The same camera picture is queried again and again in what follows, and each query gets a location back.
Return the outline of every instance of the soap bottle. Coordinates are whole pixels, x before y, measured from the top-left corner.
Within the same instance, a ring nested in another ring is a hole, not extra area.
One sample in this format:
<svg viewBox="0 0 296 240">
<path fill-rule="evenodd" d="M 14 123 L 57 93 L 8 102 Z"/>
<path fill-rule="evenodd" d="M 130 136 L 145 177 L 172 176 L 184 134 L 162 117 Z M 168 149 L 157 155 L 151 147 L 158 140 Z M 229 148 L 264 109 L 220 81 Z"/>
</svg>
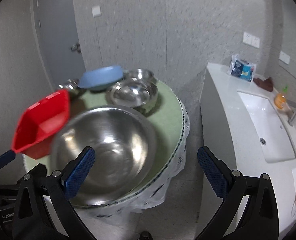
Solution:
<svg viewBox="0 0 296 240">
<path fill-rule="evenodd" d="M 282 90 L 282 93 L 278 93 L 274 99 L 275 106 L 279 109 L 283 109 L 283 104 L 286 102 L 286 93 L 288 86 Z"/>
</svg>

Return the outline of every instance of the wall outlet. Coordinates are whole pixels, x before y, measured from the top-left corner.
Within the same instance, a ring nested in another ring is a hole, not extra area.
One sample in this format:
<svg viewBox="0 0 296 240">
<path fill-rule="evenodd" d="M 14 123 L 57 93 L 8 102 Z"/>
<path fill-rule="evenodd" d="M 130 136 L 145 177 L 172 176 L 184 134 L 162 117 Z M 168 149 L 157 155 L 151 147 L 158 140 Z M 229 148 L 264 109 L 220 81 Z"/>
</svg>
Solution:
<svg viewBox="0 0 296 240">
<path fill-rule="evenodd" d="M 287 65 L 289 65 L 289 63 L 290 63 L 290 56 L 287 55 L 286 53 L 284 53 L 283 51 L 280 51 L 279 60 L 281 60 L 282 62 L 284 62 Z"/>
<path fill-rule="evenodd" d="M 259 49 L 259 46 L 260 46 L 260 38 L 254 36 L 254 35 L 251 35 L 249 33 L 244 33 L 242 42 L 247 45 L 253 46 L 257 49 Z"/>
<path fill-rule="evenodd" d="M 252 43 L 251 46 L 259 49 L 259 45 L 260 45 L 260 39 L 256 36 L 252 36 Z"/>
<path fill-rule="evenodd" d="M 250 45 L 251 46 L 251 43 L 252 43 L 252 35 L 249 34 L 249 33 L 244 33 L 244 37 L 242 39 L 242 42 L 247 44 L 247 45 Z"/>
<path fill-rule="evenodd" d="M 100 10 L 100 6 L 94 6 L 92 9 L 92 16 L 95 18 L 97 16 L 101 16 L 101 10 Z"/>
</svg>

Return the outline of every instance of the package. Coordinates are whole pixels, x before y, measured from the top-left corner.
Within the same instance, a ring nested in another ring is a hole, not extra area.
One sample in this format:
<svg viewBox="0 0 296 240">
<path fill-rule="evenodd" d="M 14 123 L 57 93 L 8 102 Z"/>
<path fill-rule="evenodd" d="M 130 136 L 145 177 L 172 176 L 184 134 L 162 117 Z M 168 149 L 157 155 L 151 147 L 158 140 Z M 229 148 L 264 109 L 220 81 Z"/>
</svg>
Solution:
<svg viewBox="0 0 296 240">
<path fill-rule="evenodd" d="M 251 82 L 256 72 L 256 64 L 240 59 L 239 55 L 232 55 L 228 74 Z"/>
</svg>

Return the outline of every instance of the white sink basin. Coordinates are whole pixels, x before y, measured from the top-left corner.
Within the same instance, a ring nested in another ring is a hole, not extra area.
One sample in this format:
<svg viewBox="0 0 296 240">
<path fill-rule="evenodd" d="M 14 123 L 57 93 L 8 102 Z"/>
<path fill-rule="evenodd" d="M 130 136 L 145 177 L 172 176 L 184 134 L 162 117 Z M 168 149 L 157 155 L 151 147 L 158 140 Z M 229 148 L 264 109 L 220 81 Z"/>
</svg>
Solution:
<svg viewBox="0 0 296 240">
<path fill-rule="evenodd" d="M 270 101 L 243 92 L 238 94 L 254 123 L 258 140 L 263 142 L 261 146 L 266 162 L 276 163 L 295 159 L 290 137 Z"/>
</svg>

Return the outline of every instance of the faucet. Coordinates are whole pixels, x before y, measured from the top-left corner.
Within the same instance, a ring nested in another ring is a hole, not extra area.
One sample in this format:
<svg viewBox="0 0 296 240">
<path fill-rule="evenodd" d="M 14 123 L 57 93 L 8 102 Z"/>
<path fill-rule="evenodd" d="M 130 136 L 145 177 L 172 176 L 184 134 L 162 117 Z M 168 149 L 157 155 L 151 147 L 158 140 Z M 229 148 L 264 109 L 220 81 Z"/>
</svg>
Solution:
<svg viewBox="0 0 296 240">
<path fill-rule="evenodd" d="M 288 123 L 293 126 L 296 119 L 296 102 L 287 99 L 287 104 L 294 109 L 291 111 L 291 116 L 288 116 Z"/>
</svg>

